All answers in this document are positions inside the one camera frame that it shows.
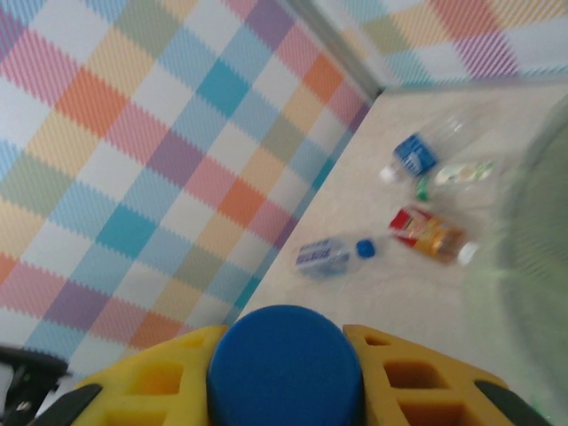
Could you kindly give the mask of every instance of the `clear plastic bottle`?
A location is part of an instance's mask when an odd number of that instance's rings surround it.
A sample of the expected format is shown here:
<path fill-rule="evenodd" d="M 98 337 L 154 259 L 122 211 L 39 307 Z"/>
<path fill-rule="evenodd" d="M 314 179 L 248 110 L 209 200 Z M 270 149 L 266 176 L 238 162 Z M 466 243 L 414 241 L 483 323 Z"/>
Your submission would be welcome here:
<path fill-rule="evenodd" d="M 481 106 L 472 106 L 430 122 L 394 149 L 390 164 L 381 170 L 381 178 L 392 183 L 427 173 L 478 139 L 484 117 Z"/>
<path fill-rule="evenodd" d="M 401 209 L 389 229 L 393 238 L 444 264 L 457 261 L 465 266 L 479 249 L 463 228 L 415 206 Z"/>
<path fill-rule="evenodd" d="M 306 276 L 324 279 L 353 272 L 375 254 L 376 245 L 371 238 L 357 240 L 336 235 L 303 245 L 297 251 L 295 267 Z"/>
<path fill-rule="evenodd" d="M 417 201 L 450 201 L 460 209 L 487 207 L 498 198 L 501 159 L 456 162 L 434 169 L 412 184 Z"/>

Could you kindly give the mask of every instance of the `orange juice bottle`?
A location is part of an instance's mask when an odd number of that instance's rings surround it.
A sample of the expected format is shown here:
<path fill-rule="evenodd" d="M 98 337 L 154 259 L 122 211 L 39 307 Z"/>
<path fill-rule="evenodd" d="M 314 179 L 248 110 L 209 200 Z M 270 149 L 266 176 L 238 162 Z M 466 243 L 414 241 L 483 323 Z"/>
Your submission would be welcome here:
<path fill-rule="evenodd" d="M 392 237 L 421 253 L 448 264 L 468 264 L 479 245 L 469 241 L 463 228 L 414 206 L 401 209 L 389 225 Z"/>

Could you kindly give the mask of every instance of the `checkered wallpaper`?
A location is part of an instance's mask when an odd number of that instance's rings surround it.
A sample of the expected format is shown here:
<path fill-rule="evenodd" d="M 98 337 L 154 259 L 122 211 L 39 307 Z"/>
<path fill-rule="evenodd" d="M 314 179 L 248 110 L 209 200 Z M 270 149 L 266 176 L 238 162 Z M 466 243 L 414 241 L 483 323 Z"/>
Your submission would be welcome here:
<path fill-rule="evenodd" d="M 233 321 L 367 110 L 276 0 L 0 0 L 0 342 Z"/>
<path fill-rule="evenodd" d="M 566 0 L 317 0 L 317 5 L 387 86 L 568 73 Z"/>

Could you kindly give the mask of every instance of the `bottle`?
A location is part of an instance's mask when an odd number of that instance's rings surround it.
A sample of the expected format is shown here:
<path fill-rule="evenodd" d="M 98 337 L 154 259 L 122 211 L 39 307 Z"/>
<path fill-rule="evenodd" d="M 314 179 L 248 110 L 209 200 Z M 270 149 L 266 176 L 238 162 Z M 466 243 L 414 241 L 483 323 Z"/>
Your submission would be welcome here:
<path fill-rule="evenodd" d="M 355 240 L 337 235 L 303 245 L 297 252 L 295 263 L 302 274 L 322 279 L 353 272 L 375 254 L 372 239 Z"/>
<path fill-rule="evenodd" d="M 472 160 L 440 166 L 412 184 L 417 201 L 451 199 L 461 209 L 486 207 L 496 201 L 503 162 Z"/>
<path fill-rule="evenodd" d="M 478 106 L 430 122 L 394 149 L 390 164 L 381 170 L 381 178 L 389 184 L 408 175 L 415 178 L 424 175 L 476 140 L 483 128 L 482 118 Z"/>
<path fill-rule="evenodd" d="M 457 261 L 465 266 L 479 249 L 464 229 L 414 206 L 401 209 L 389 229 L 392 237 L 445 264 Z"/>

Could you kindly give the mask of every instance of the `white bottle cap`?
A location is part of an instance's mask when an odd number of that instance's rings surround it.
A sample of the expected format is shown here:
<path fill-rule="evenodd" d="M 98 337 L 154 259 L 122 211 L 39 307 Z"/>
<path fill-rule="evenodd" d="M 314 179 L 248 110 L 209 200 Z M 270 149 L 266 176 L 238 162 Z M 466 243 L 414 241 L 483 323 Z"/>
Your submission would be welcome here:
<path fill-rule="evenodd" d="M 394 170 L 390 164 L 381 170 L 379 176 L 381 176 L 381 179 L 385 184 L 392 184 L 393 182 L 398 181 L 397 171 Z"/>
<path fill-rule="evenodd" d="M 458 253 L 458 264 L 460 264 L 461 266 L 465 266 L 466 264 L 471 262 L 471 259 L 476 254 L 476 251 L 478 249 L 479 249 L 479 244 L 477 244 L 476 242 L 472 241 L 467 242 L 461 248 L 460 253 Z"/>

